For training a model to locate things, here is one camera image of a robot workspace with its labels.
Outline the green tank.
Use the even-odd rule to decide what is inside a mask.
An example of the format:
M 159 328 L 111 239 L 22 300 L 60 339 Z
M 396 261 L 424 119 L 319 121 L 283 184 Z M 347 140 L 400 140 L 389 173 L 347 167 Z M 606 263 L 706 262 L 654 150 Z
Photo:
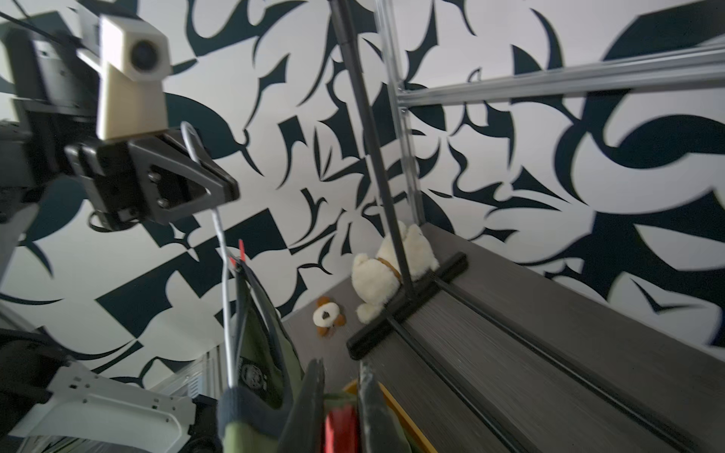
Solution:
M 301 365 L 274 305 L 253 271 L 242 263 L 233 268 L 233 273 L 238 382 L 218 401 L 218 436 L 226 452 L 277 452 L 309 364 Z M 329 394 L 325 390 L 324 431 L 327 414 L 347 405 L 354 406 L 359 415 L 358 395 L 355 398 L 345 392 Z

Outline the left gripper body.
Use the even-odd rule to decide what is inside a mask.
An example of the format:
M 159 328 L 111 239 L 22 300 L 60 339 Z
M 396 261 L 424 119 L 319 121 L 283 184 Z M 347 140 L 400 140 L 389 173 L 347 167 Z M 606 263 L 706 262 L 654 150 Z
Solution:
M 158 196 L 143 192 L 152 181 L 149 169 L 137 169 L 141 145 L 151 145 L 153 154 L 170 143 L 168 135 L 143 135 L 127 140 L 103 142 L 98 139 L 76 141 L 63 148 L 69 175 L 75 177 L 93 205 L 96 231 L 123 231 L 139 223 L 168 225 L 157 204 Z

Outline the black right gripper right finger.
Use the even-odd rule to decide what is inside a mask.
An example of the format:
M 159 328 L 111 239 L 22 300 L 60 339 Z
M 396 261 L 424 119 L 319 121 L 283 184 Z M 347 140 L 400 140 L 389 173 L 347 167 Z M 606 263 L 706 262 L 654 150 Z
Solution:
M 387 406 L 383 390 L 368 362 L 360 362 L 358 412 L 362 452 L 411 452 L 402 427 Z

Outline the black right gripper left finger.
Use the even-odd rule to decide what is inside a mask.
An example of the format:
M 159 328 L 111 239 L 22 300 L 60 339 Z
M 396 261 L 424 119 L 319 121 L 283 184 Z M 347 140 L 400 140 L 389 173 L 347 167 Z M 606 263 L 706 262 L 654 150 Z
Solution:
M 279 438 L 277 453 L 319 453 L 323 450 L 324 398 L 324 362 L 312 360 Z

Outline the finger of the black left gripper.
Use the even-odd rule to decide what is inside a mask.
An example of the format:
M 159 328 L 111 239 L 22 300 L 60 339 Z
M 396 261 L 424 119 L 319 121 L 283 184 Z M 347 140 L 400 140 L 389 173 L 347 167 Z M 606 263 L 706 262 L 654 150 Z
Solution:
M 240 197 L 239 185 L 192 139 L 185 145 L 178 128 L 128 142 L 140 188 L 143 220 L 166 225 Z

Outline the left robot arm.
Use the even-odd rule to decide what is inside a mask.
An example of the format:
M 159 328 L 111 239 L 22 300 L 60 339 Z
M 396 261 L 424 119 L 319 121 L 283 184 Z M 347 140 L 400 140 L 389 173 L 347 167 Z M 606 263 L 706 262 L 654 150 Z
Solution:
M 97 141 L 98 74 L 77 47 L 98 22 L 75 1 L 5 1 L 1 11 L 1 116 L 58 166 L 26 208 L 2 305 L 98 377 L 132 387 L 184 379 L 202 358 L 224 362 L 232 278 L 210 213 L 105 232 L 67 161 L 66 147 Z

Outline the white wire hanger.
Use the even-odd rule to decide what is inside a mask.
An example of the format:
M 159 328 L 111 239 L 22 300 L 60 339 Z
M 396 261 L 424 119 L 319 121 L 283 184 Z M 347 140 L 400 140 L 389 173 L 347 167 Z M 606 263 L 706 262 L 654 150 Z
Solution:
M 186 121 L 180 123 L 180 131 L 183 139 L 183 143 L 189 152 L 191 160 L 199 167 L 202 166 L 200 151 L 202 149 L 202 141 L 196 132 L 196 129 Z M 224 353 L 225 363 L 227 370 L 227 385 L 228 388 L 233 388 L 237 385 L 237 368 L 236 368 L 236 356 L 235 356 L 235 341 L 234 341 L 234 330 L 231 325 L 231 300 L 230 300 L 230 253 L 228 253 L 226 234 L 223 228 L 223 223 L 219 209 L 212 207 L 210 209 L 211 220 L 213 220 L 213 227 L 215 235 L 218 241 L 219 249 L 222 258 L 222 271 L 221 271 L 221 284 L 222 284 L 222 320 L 224 328 Z

